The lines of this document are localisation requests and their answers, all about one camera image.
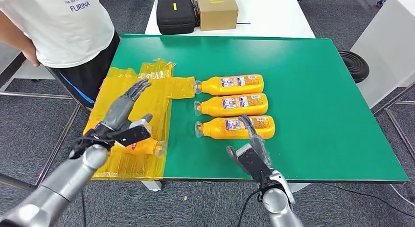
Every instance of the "white t-shirt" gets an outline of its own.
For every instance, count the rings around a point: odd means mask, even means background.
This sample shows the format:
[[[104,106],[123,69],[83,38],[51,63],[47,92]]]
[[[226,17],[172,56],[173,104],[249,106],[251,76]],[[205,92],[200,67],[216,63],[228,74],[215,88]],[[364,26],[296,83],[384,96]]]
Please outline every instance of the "white t-shirt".
[[[38,60],[52,68],[90,61],[114,36],[99,0],[0,0],[0,10],[32,39]]]

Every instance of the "robotic arm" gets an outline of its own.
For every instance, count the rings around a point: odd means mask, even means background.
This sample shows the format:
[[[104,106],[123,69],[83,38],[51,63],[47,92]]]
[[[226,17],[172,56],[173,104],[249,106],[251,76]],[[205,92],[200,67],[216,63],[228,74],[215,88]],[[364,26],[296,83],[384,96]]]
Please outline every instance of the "robotic arm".
[[[245,125],[251,138],[238,150],[226,148],[229,157],[258,184],[260,199],[271,218],[273,227],[303,227],[293,212],[296,203],[284,176],[271,166],[271,159],[262,137],[256,134],[249,117],[238,118]]]
[[[107,161],[115,141],[124,146],[150,137],[151,115],[130,122],[128,115],[148,79],[135,83],[115,100],[102,122],[78,140],[69,155],[42,184],[13,210],[0,217],[0,227],[47,227],[59,219],[94,172]]]

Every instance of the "metal table frame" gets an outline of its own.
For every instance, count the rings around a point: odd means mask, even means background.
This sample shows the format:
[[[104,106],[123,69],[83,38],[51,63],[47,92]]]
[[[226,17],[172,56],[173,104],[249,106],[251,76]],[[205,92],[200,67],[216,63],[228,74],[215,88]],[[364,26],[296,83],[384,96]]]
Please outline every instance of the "metal table frame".
[[[4,69],[4,71],[0,74],[0,88],[10,82],[13,75],[17,72],[17,70],[22,66],[23,62],[26,58],[23,56],[22,53],[17,55],[17,57]],[[42,171],[40,172],[36,182],[34,184],[30,184],[19,179],[7,176],[5,174],[0,173],[0,183],[22,189],[27,191],[33,191],[36,189],[40,183],[45,179],[50,167],[56,155],[58,154],[59,150],[61,149],[62,143],[66,138],[70,127],[72,126],[76,116],[78,115],[79,109],[83,107],[75,98],[71,95],[68,89],[62,84],[62,86],[67,90],[69,96],[67,95],[53,95],[53,94],[38,94],[38,93],[26,93],[26,92],[10,92],[10,91],[0,91],[0,96],[18,96],[18,97],[37,97],[37,98],[51,98],[51,99],[64,99],[64,100],[74,100],[76,102],[75,109],[72,111],[71,116],[69,117],[68,122],[66,123],[63,131],[61,132],[58,141],[56,142],[55,146],[53,147],[49,158],[46,161]]]
[[[398,121],[396,120],[395,116],[392,114],[392,111],[389,109],[394,104],[397,105],[415,105],[415,101],[405,101],[401,100],[404,96],[406,96],[409,91],[415,88],[415,82],[413,82],[411,85],[407,86],[405,90],[400,92],[398,95],[396,95],[394,98],[392,98],[389,102],[387,102],[385,105],[383,105],[381,108],[376,110],[373,115],[376,117],[378,116],[383,110],[386,112],[386,115],[391,120],[393,126],[398,131],[399,136],[405,143],[406,148],[408,149],[409,154],[411,155],[412,159],[415,161],[415,150],[411,143],[409,142],[408,138],[406,137],[404,131],[402,130],[401,126],[399,125]]]

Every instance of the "yellow plastic bag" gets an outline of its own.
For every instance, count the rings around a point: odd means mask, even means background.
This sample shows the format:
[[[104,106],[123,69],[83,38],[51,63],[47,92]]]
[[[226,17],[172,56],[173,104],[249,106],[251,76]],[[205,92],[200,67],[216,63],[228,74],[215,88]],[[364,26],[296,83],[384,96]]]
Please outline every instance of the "yellow plastic bag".
[[[138,74],[133,69],[110,68],[107,78],[91,112],[84,133],[95,127],[111,103],[125,93],[134,83],[148,78],[151,86],[138,98],[129,120],[136,121],[147,113],[153,115],[150,121],[151,140],[168,142],[170,127],[171,99],[194,96],[194,77],[172,78],[174,63],[158,59],[155,63],[143,63]],[[116,143],[111,149],[107,162],[97,170],[93,180],[159,180],[162,179],[166,156],[158,158],[147,146],[148,141],[124,147]]]

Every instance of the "person's hand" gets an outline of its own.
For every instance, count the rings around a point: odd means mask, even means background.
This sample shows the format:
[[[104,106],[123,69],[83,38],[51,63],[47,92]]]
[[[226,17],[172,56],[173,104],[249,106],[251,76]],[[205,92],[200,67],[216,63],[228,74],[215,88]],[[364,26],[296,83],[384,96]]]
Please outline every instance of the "person's hand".
[[[38,58],[36,57],[36,47],[30,41],[30,45],[28,45],[24,50],[22,50],[23,55],[28,59],[34,67],[38,67],[40,65],[40,62]]]

